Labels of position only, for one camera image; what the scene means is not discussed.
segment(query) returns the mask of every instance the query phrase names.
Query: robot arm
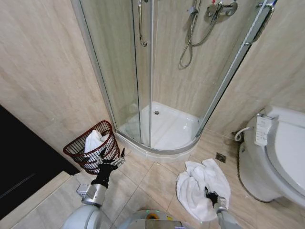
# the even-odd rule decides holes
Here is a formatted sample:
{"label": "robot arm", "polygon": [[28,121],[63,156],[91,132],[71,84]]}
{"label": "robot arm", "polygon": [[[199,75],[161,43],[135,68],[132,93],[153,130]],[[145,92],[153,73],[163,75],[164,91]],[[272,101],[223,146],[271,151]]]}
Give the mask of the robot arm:
{"label": "robot arm", "polygon": [[224,197],[220,197],[216,192],[209,192],[207,187],[205,187],[205,195],[212,201],[221,229],[242,229],[241,226],[238,225],[236,219],[230,215],[228,209],[225,207],[226,199]]}
{"label": "robot arm", "polygon": [[80,184],[77,193],[82,197],[83,205],[66,220],[62,229],[99,229],[102,213],[100,207],[105,200],[110,173],[124,163],[124,150],[117,160],[103,160],[99,164],[100,171],[90,185]]}

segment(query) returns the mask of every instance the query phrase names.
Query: wicker basket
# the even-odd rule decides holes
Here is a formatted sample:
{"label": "wicker basket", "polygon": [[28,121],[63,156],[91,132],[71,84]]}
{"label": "wicker basket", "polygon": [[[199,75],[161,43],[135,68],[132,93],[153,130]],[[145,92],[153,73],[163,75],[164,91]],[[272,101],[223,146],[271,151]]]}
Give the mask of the wicker basket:
{"label": "wicker basket", "polygon": [[[109,134],[107,140],[98,148],[84,153],[85,141],[92,130],[98,130],[102,136]],[[101,121],[84,134],[67,144],[63,152],[69,155],[75,162],[77,162],[89,174],[98,174],[100,169],[98,167],[97,158],[101,151],[106,149],[102,159],[118,159],[120,156],[120,149],[115,140],[112,126],[107,121]]]}

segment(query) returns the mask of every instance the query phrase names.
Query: toilet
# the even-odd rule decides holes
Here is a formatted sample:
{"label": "toilet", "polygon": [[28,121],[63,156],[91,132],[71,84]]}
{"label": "toilet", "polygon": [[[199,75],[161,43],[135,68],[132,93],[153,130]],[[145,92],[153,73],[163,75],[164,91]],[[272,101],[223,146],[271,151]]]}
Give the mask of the toilet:
{"label": "toilet", "polygon": [[[258,116],[270,124],[265,146],[254,143]],[[239,149],[242,185],[259,201],[284,196],[305,208],[305,114],[268,106],[247,127]]]}

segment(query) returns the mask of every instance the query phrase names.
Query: floor drain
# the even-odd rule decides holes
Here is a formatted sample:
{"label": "floor drain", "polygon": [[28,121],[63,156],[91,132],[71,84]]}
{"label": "floor drain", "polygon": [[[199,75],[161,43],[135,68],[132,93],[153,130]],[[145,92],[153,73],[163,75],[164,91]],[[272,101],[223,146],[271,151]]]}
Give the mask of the floor drain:
{"label": "floor drain", "polygon": [[221,162],[224,162],[225,163],[225,155],[222,155],[220,153],[216,153],[216,159],[221,161]]}

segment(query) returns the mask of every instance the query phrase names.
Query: crumpled white towel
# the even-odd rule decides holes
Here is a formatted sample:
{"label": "crumpled white towel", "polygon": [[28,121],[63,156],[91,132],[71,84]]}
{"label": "crumpled white towel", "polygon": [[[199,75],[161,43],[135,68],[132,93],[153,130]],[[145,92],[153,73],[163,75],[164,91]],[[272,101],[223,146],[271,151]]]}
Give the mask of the crumpled white towel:
{"label": "crumpled white towel", "polygon": [[[97,147],[99,147],[101,144],[103,144],[107,138],[109,137],[109,135],[105,135],[102,136],[101,133],[97,130],[92,130],[92,132],[88,135],[88,137],[86,138],[85,141],[85,150],[84,153],[88,153],[91,150],[96,149]],[[98,150],[98,152],[96,152],[97,154],[100,154],[101,151],[104,149],[105,147],[102,147],[101,149]],[[85,155],[84,157],[90,157],[92,159],[94,159],[93,157],[95,157],[94,155]]]}
{"label": "crumpled white towel", "polygon": [[184,208],[200,221],[211,221],[217,217],[210,199],[205,197],[204,187],[215,191],[227,200],[229,207],[230,185],[213,159],[202,164],[186,161],[186,172],[177,177],[177,197]]}

